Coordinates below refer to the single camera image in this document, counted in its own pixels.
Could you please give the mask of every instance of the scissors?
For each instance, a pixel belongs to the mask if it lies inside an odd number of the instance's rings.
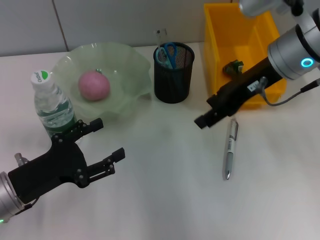
[[[173,55],[170,54],[169,47],[173,48]],[[166,43],[163,47],[158,47],[156,50],[155,56],[156,61],[168,69],[175,69],[176,65],[176,57],[177,57],[178,49],[177,46],[173,42]]]

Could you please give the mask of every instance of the black mesh pen holder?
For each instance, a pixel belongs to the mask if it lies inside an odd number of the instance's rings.
[[[170,69],[156,59],[157,49],[153,53],[154,59],[154,94],[164,103],[177,104],[185,100],[189,95],[192,66],[195,60],[194,51],[187,45],[174,42],[177,53],[175,68]],[[174,48],[169,46],[167,52],[173,56]]]

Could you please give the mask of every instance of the silver pen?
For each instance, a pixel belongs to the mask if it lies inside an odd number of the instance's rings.
[[[237,123],[235,118],[231,119],[230,129],[229,129],[229,140],[228,140],[228,147],[226,150],[226,160],[225,160],[225,179],[229,180],[231,172],[232,172],[232,163],[234,161],[235,155],[235,146],[236,140],[238,136],[238,128],[239,124]]]

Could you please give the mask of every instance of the white table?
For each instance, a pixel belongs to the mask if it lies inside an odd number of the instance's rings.
[[[1,240],[318,240],[320,238],[319,89],[291,102],[237,113],[232,178],[223,180],[228,119],[200,130],[209,109],[201,58],[195,52],[189,97],[165,104],[140,99],[135,114],[80,143],[87,163],[120,147],[115,175],[85,189],[64,184],[8,224]],[[153,63],[154,47],[137,51]],[[0,170],[50,148],[34,110],[30,74],[50,70],[64,53],[0,58]],[[153,67],[150,75],[153,79]],[[284,98],[320,77],[289,82]]]

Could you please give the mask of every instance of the green glass bowl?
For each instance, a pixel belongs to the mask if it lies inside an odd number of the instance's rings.
[[[70,98],[78,119],[92,121],[126,116],[134,110],[137,98],[151,92],[150,62],[134,48],[115,42],[80,46],[61,58],[52,77]],[[78,89],[79,77],[99,69],[110,81],[110,94],[99,101],[88,101]]]

